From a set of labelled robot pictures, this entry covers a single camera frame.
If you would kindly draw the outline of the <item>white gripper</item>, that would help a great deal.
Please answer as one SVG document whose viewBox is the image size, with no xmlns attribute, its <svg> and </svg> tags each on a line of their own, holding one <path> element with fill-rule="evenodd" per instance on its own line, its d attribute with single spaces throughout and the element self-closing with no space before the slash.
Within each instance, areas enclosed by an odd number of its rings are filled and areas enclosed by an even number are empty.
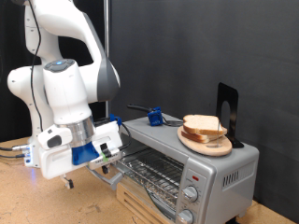
<svg viewBox="0 0 299 224">
<path fill-rule="evenodd" d="M 60 175 L 64 185 L 68 189 L 72 189 L 74 183 L 66 177 L 66 173 L 83 166 L 88 166 L 92 170 L 102 166 L 103 174 L 108 174 L 109 167 L 107 164 L 121 158 L 122 141 L 119 126 L 116 121 L 112 121 L 96 127 L 94 130 L 95 134 L 91 138 L 91 143 L 99 156 L 93 160 L 87 159 L 81 164 L 73 163 L 71 143 L 74 137 L 69 128 L 59 128 L 52 125 L 41 133 L 38 136 L 38 142 L 40 144 L 39 158 L 43 176 L 51 179 Z"/>
</svg>

